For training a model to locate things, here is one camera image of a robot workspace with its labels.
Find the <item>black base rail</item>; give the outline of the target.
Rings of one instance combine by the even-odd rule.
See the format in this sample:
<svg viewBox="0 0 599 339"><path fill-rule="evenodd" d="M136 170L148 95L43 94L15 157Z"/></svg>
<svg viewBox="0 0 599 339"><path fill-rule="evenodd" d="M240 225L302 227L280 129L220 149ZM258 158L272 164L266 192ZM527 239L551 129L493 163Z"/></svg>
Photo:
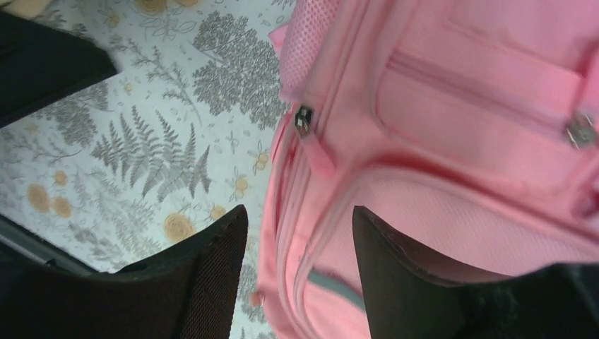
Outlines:
<svg viewBox="0 0 599 339"><path fill-rule="evenodd" d="M1 260L9 259L60 268L82 276L98 273L93 267L1 215Z"/></svg>

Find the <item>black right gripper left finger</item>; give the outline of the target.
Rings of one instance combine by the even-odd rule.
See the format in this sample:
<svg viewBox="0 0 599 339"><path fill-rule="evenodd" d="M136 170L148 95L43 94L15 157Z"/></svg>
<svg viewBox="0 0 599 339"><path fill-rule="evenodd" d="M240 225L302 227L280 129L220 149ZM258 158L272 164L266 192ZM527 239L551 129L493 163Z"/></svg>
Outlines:
<svg viewBox="0 0 599 339"><path fill-rule="evenodd" d="M228 338L248 228L236 206L115 273L1 260L1 337Z"/></svg>

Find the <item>floral table mat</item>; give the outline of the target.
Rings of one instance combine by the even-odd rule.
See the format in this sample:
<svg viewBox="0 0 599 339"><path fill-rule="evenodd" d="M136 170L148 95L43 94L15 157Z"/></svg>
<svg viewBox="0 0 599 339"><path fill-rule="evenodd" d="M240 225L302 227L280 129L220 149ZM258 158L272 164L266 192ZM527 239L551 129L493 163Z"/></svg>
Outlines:
<svg viewBox="0 0 599 339"><path fill-rule="evenodd" d="M116 271L242 204L230 335L271 338L256 287L279 98L268 33L293 1L51 1L37 22L109 50L116 76L1 130L1 212Z"/></svg>

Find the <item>pink student backpack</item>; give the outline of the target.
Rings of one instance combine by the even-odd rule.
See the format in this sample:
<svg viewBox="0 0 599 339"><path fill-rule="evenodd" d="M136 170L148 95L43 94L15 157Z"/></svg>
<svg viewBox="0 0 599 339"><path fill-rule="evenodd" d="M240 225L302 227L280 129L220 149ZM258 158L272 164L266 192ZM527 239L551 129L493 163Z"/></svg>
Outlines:
<svg viewBox="0 0 599 339"><path fill-rule="evenodd" d="M597 1L298 1L257 291L277 338L452 338L454 283L598 262Z"/></svg>

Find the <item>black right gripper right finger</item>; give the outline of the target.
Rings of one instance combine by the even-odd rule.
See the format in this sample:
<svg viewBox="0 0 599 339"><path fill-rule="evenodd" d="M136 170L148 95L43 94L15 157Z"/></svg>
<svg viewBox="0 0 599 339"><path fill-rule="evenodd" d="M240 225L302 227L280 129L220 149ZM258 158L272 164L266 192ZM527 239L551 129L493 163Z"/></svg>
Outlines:
<svg viewBox="0 0 599 339"><path fill-rule="evenodd" d="M458 262L364 206L352 216L373 338L597 338L598 266L509 277Z"/></svg>

